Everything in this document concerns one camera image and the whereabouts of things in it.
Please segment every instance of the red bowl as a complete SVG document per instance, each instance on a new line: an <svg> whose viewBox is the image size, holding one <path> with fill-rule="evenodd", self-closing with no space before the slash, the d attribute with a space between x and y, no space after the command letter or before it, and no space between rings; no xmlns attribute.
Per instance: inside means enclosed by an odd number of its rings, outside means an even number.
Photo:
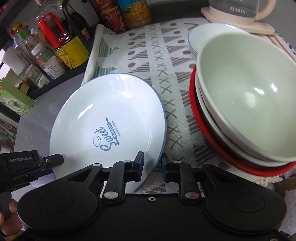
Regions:
<svg viewBox="0 0 296 241"><path fill-rule="evenodd" d="M191 78L190 78L190 85L189 85L189 96L190 96L190 103L191 108L196 119L196 122L202 131L203 135L209 143L213 146L213 148L231 165L235 166L236 168L261 177L272 177L281 175L289 170L291 170L295 165L296 162L291 162L286 165L280 167L262 167L242 158L237 157L233 152L231 152L225 144L217 137L214 130L211 128L210 124L207 122L206 117L203 114L203 111L199 105L196 90L195 90L195 73L196 67L193 69Z"/></svg>

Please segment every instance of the glass kettle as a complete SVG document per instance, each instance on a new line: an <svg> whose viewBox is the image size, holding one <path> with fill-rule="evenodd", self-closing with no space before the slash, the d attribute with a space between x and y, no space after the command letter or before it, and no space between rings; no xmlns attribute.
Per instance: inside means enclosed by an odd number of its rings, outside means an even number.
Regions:
<svg viewBox="0 0 296 241"><path fill-rule="evenodd" d="M268 0L265 8L258 12L259 0L209 0L212 8L255 21L267 17L275 7L276 0Z"/></svg>

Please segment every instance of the green box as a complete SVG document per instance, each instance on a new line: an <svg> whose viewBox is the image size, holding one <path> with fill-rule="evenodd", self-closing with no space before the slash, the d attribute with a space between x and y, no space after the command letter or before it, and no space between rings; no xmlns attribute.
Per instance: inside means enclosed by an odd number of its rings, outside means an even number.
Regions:
<svg viewBox="0 0 296 241"><path fill-rule="evenodd" d="M0 102L19 115L32 109L34 101L6 78L0 81Z"/></svg>

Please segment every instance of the red can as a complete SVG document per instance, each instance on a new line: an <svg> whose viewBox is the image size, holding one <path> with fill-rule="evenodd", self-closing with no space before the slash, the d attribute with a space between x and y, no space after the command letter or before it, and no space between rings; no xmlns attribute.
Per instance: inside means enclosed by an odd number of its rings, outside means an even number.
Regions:
<svg viewBox="0 0 296 241"><path fill-rule="evenodd" d="M96 4L99 11L103 11L116 5L114 0L93 0L93 2Z"/></svg>
<svg viewBox="0 0 296 241"><path fill-rule="evenodd" d="M108 29L121 34L127 30L126 22L119 6L106 9L100 12L104 24Z"/></svg>

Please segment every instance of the plate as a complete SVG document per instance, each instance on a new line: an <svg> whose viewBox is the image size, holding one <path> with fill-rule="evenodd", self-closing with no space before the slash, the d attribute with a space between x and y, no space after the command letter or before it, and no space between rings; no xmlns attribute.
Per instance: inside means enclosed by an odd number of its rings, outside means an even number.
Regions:
<svg viewBox="0 0 296 241"><path fill-rule="evenodd" d="M193 28L188 34L188 43L192 50L197 54L202 46L207 43L211 38L224 34L241 32L249 34L247 31L234 27L229 24L223 23L206 23Z"/></svg>
<svg viewBox="0 0 296 241"><path fill-rule="evenodd" d="M251 175L256 175L260 177L272 177L278 176L281 174L286 173L287 171L291 170L293 167L296 166L296 162L290 162L286 165L280 167L262 167L242 158L236 157L232 152L230 152L223 143L221 143L215 133L211 130L211 127L207 123L205 116L203 115L202 109L199 105L196 89L195 89L195 74L196 74L196 67L194 68L191 78L190 78L190 85L189 85L189 97L190 97L190 104L196 119L196 122L205 136L205 138L209 141L212 147L219 153L219 155L224 158L227 162L231 165L235 166L236 168L249 173Z"/></svg>
<svg viewBox="0 0 296 241"><path fill-rule="evenodd" d="M80 87L60 110L50 154L60 153L65 161L53 173L61 178L93 163L112 167L142 151L142 179L126 184L126 193L132 193L156 167L165 137L165 111L156 91L130 74L104 75Z"/></svg>
<svg viewBox="0 0 296 241"><path fill-rule="evenodd" d="M216 135L218 135L218 138L220 138L220 140L223 143L225 143L227 145L227 147L229 147L233 152L235 152L237 155L239 155L243 159L246 159L252 163L255 163L257 165L264 166L264 167L279 167L279 166L283 166L285 164L288 164L288 162L284 163L284 162L279 162L279 161L263 161L263 160L255 158L255 157L252 157L252 156L248 155L247 153L245 153L244 151L242 151L241 149L239 149L226 136L224 136L224 134L219 129L219 127L216 125L216 123L212 119L211 115L209 114L209 112L205 106L205 103L202 98L202 94L199 89L197 71L195 73L195 90L196 90L196 94L197 94L198 103L200 105L200 108L202 109L204 116L207 119L207 122L211 125L211 127L214 130L214 132L216 133Z"/></svg>

